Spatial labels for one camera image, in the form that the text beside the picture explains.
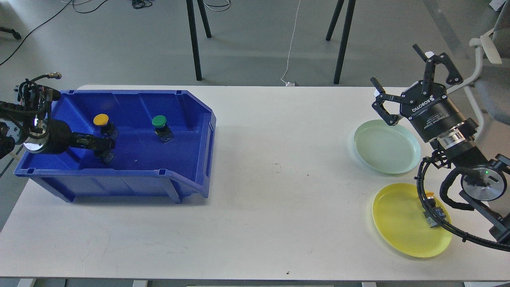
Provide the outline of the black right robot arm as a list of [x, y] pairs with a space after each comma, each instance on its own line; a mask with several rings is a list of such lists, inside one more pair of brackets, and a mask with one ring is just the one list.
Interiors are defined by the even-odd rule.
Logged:
[[[498, 154], [487, 159], [475, 145], [478, 125], [466, 118], [447, 95], [446, 86], [435, 83], [435, 67], [443, 64], [448, 76], [448, 85], [457, 85], [463, 78], [448, 54], [436, 55], [423, 52], [413, 45], [419, 57], [426, 63], [423, 79], [408, 87], [399, 96], [386, 93], [376, 78], [375, 102], [372, 108], [389, 126], [395, 126], [406, 118], [424, 142], [433, 148], [431, 156], [424, 157], [419, 165], [416, 180], [418, 198], [425, 210], [426, 218], [460, 237], [480, 246], [508, 252], [509, 216], [502, 216], [488, 207], [486, 202], [504, 195], [508, 188], [505, 178], [509, 174], [509, 158]], [[439, 213], [438, 207], [426, 198], [424, 180], [430, 165], [450, 169], [439, 188], [439, 197], [448, 206], [467, 211], [478, 211], [490, 223], [489, 232], [495, 240], [474, 236], [455, 227]]]

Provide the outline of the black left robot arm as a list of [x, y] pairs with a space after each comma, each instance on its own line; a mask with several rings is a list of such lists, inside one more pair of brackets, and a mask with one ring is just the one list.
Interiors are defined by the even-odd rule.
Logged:
[[113, 160], [118, 130], [107, 114], [97, 114], [93, 119], [100, 128], [100, 137], [73, 132], [66, 122], [52, 117], [52, 104], [60, 100], [61, 92], [37, 81], [61, 77], [54, 72], [25, 79], [14, 89], [17, 103], [1, 102], [2, 157], [11, 154], [15, 146], [23, 145], [33, 154], [62, 154], [71, 147], [89, 149], [103, 163]]

